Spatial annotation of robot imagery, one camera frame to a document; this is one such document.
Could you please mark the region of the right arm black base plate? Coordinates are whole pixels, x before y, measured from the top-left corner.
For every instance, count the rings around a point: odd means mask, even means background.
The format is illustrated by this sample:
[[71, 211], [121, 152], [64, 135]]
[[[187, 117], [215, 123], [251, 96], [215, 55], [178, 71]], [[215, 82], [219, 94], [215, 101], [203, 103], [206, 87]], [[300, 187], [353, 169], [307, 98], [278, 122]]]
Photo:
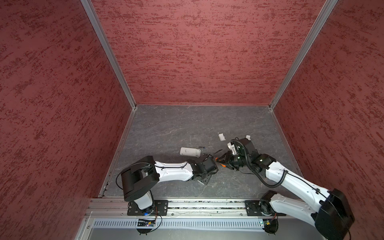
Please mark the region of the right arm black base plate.
[[245, 201], [245, 209], [249, 217], [273, 217], [275, 214], [277, 214], [278, 217], [286, 216], [286, 214], [277, 213], [273, 210], [272, 206], [265, 201], [247, 200]]

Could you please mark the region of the white remote orange button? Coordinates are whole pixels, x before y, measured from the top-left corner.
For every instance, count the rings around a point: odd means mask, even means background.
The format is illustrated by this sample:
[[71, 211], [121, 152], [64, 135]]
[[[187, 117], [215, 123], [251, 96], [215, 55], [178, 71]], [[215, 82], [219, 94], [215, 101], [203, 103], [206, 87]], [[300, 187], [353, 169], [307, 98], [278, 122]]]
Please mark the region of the white remote orange button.
[[202, 154], [201, 149], [187, 148], [187, 147], [181, 147], [180, 148], [180, 155], [181, 156], [199, 158], [201, 156], [201, 154]]

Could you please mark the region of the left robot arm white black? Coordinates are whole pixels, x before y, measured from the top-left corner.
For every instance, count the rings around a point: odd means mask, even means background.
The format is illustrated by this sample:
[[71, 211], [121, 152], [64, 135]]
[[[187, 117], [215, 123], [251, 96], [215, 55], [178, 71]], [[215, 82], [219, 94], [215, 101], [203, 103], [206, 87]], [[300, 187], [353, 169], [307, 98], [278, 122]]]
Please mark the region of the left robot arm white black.
[[182, 163], [162, 163], [146, 156], [124, 168], [119, 176], [124, 200], [134, 202], [143, 211], [153, 208], [154, 198], [151, 189], [158, 183], [171, 181], [198, 181], [207, 184], [211, 176], [218, 172], [213, 156], [202, 161], [188, 160]]

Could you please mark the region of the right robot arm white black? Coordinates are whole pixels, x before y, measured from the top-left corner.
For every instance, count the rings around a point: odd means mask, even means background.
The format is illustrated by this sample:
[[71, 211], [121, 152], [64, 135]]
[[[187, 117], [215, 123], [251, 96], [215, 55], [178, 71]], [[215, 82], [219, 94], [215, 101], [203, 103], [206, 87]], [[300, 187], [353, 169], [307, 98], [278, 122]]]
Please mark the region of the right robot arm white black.
[[278, 214], [285, 214], [315, 227], [327, 240], [342, 240], [351, 234], [355, 217], [344, 193], [330, 191], [293, 173], [275, 158], [260, 154], [247, 138], [231, 140], [228, 148], [217, 163], [236, 171], [247, 167], [269, 188], [259, 200], [260, 212], [272, 217], [264, 224], [265, 231], [275, 233]]

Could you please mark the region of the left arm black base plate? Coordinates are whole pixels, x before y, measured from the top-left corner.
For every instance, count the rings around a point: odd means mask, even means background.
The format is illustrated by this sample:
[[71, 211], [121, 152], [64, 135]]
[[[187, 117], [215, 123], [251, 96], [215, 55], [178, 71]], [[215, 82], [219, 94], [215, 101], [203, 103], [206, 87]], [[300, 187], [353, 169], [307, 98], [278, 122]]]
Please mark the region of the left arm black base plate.
[[168, 211], [168, 200], [154, 200], [153, 205], [146, 208], [145, 210], [140, 210], [138, 205], [135, 202], [128, 203], [128, 216], [154, 216], [161, 215], [166, 216]]

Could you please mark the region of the orange black screwdriver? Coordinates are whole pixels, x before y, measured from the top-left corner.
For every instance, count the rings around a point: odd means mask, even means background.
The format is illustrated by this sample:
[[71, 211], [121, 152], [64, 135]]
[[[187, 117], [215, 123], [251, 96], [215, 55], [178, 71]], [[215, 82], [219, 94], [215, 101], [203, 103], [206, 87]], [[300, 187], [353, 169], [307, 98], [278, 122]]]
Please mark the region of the orange black screwdriver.
[[203, 154], [204, 156], [204, 160], [203, 162], [206, 162], [206, 161], [211, 161], [212, 163], [215, 163], [216, 162], [216, 156], [217, 154], [221, 153], [223, 150], [220, 149], [216, 152], [214, 152], [213, 154]]

